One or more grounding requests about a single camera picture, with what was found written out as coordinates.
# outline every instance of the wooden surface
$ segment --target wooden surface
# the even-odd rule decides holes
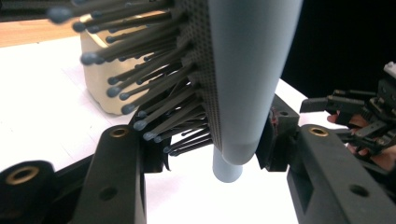
[[[0,22],[0,48],[78,35],[70,21],[54,25],[48,20]]]

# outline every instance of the white table surface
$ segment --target white table surface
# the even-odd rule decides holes
[[[100,133],[128,116],[101,111],[84,85],[79,39],[0,48],[0,171],[20,161],[56,170],[94,152]],[[305,98],[282,80],[276,93],[295,111]],[[336,128],[326,113],[300,125]],[[232,184],[213,175],[212,147],[170,159],[172,172],[147,175],[148,223],[297,223],[286,173],[260,170],[256,158]]]

